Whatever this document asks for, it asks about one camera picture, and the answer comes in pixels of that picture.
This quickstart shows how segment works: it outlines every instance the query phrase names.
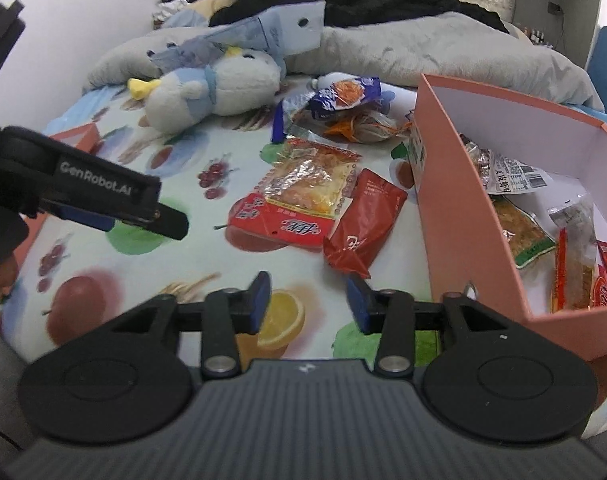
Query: pink box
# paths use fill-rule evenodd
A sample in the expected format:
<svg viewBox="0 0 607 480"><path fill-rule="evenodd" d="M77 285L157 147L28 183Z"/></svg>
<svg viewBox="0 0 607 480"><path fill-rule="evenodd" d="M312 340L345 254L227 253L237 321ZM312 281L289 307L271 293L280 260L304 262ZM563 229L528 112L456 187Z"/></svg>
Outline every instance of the pink box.
<svg viewBox="0 0 607 480"><path fill-rule="evenodd" d="M55 134L50 138L60 140L69 146L73 146L78 150L82 150L82 152L88 153L97 141L100 140L100 133L97 130L95 123L88 123L73 128L72 130L66 130L65 132ZM48 215L46 214L39 214L36 218L24 218L24 221L28 225L28 237L13 253L20 269L47 217Z"/></svg>
<svg viewBox="0 0 607 480"><path fill-rule="evenodd" d="M546 208L588 190L597 238L607 241L607 125L518 92L431 75L419 85L415 122L425 150L413 170L433 298L472 282L479 301L585 360L607 354L607 306L548 314L551 277L524 286L458 135L552 173L549 191L520 196L538 219L550 221Z"/></svg>

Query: plush duck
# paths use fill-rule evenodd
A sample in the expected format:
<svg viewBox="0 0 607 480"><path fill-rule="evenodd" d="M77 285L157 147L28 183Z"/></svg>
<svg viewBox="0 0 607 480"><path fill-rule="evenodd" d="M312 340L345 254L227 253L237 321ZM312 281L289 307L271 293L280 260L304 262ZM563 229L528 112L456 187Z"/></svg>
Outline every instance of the plush duck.
<svg viewBox="0 0 607 480"><path fill-rule="evenodd" d="M145 100L150 125L178 134L210 114L237 115L272 104L282 70L267 53L230 47L203 68L178 68L159 79L129 79L132 97Z"/></svg>

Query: black blanket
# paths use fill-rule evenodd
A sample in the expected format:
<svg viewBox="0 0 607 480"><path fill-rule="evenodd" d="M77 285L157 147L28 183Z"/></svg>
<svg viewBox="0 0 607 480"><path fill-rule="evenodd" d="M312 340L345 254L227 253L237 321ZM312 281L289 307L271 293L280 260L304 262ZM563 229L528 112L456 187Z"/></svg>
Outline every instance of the black blanket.
<svg viewBox="0 0 607 480"><path fill-rule="evenodd" d="M234 23L276 5L314 1L317 0L237 0L230 7L215 12L210 19L210 26ZM470 16L488 27L507 34L496 12L489 12L483 7L459 0L325 0L325 2L324 21L331 27L357 27L411 20L453 11Z"/></svg>

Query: gray blanket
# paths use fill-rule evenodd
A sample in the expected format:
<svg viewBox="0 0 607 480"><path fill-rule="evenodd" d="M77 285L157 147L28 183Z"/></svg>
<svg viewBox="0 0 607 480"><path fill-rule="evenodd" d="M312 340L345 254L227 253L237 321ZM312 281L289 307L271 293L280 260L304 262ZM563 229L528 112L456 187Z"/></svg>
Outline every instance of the gray blanket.
<svg viewBox="0 0 607 480"><path fill-rule="evenodd" d="M421 73L455 76L603 111L586 71L456 12L357 28L324 27L321 47L286 60L289 72L378 75L417 86Z"/></svg>

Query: wall outlet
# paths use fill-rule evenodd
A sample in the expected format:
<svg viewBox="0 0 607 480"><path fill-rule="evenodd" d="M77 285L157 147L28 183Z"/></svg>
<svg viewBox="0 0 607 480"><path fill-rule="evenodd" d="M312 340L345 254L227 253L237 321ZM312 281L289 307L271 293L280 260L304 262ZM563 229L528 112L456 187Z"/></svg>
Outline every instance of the wall outlet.
<svg viewBox="0 0 607 480"><path fill-rule="evenodd" d="M554 16L560 16L563 14L563 9L559 4L548 2L548 12Z"/></svg>

